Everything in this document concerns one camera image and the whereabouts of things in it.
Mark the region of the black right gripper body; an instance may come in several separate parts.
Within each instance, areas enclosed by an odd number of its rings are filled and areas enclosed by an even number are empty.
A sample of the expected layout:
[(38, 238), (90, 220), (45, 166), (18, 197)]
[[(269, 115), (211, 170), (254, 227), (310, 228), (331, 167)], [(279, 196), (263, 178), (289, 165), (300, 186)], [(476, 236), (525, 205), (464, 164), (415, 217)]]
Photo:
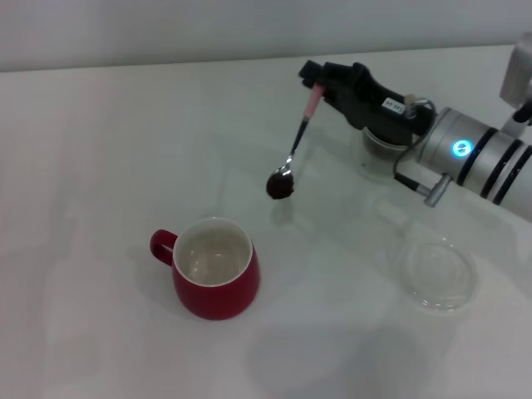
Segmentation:
[(405, 111), (403, 95), (380, 85), (363, 64), (352, 65), (342, 89), (342, 113), (353, 127), (366, 127), (389, 144), (410, 144), (431, 126), (433, 116), (420, 107), (408, 119)]

